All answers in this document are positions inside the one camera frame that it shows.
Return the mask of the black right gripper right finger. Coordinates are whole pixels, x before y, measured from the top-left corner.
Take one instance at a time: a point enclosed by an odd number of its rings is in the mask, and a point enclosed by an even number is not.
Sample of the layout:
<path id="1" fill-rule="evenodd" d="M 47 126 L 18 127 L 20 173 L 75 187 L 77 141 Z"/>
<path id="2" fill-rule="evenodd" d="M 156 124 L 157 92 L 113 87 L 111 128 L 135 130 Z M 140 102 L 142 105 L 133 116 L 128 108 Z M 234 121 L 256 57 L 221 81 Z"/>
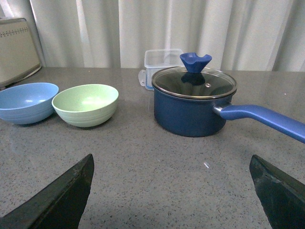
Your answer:
<path id="1" fill-rule="evenodd" d="M 263 158 L 249 165 L 256 194 L 274 229 L 305 227 L 305 185 Z"/>

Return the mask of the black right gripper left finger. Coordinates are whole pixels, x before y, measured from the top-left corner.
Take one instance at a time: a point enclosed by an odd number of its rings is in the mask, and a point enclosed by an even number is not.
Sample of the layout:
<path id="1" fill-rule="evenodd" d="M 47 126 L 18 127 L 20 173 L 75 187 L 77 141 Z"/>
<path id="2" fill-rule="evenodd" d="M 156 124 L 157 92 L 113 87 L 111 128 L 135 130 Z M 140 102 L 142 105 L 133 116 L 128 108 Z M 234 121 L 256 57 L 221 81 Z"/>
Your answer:
<path id="1" fill-rule="evenodd" d="M 76 229 L 85 210 L 93 178 L 93 155 L 51 182 L 0 219 L 2 229 Z"/>

